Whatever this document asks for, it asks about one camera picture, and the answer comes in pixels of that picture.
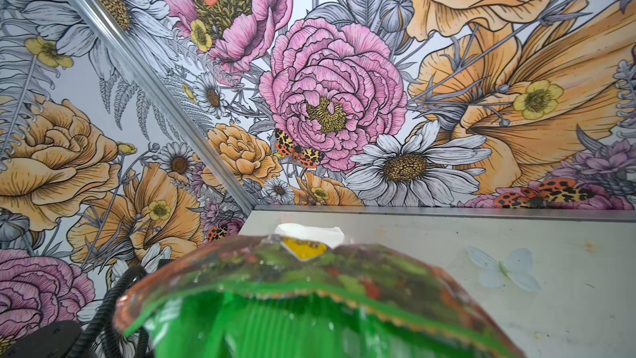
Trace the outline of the green snack bag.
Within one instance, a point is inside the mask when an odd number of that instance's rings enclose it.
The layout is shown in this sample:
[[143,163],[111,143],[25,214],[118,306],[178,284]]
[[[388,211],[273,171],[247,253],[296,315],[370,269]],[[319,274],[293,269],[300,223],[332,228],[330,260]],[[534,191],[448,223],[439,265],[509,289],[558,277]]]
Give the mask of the green snack bag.
[[217,240],[119,298],[115,329],[158,357],[520,357],[445,270],[383,245],[301,262],[286,236]]

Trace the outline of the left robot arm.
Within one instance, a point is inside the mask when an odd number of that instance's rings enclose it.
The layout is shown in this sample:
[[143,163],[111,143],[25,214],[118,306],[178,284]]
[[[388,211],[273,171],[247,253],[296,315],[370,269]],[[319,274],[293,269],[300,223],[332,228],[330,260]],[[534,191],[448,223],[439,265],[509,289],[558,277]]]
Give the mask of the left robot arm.
[[63,358],[82,335],[79,323],[56,322],[10,346],[1,358]]

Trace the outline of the white paper bag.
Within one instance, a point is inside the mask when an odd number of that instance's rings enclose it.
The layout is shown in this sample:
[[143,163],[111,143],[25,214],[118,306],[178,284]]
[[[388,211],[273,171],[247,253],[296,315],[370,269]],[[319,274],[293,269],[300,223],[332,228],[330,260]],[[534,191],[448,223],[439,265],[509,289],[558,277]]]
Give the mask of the white paper bag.
[[336,248],[345,242],[345,234],[339,227],[321,228],[297,223],[284,223],[278,225],[274,233],[298,240],[320,242],[330,248]]

